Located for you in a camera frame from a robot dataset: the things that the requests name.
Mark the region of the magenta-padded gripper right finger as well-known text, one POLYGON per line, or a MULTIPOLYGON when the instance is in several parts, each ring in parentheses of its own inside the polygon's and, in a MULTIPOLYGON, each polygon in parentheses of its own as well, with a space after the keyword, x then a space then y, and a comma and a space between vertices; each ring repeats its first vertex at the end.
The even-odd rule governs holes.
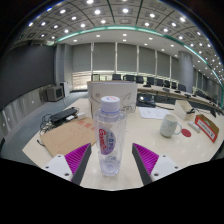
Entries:
POLYGON ((132 154, 143 185, 148 185, 180 169, 167 155, 158 155, 137 143, 132 144, 132 154))

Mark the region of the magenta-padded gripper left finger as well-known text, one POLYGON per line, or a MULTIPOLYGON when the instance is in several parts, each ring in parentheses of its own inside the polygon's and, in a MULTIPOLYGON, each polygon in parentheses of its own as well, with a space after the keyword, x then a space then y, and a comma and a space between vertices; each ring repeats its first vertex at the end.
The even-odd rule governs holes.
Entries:
POLYGON ((57 154, 43 167, 43 170, 79 185, 90 155, 91 144, 88 143, 66 155, 57 154))

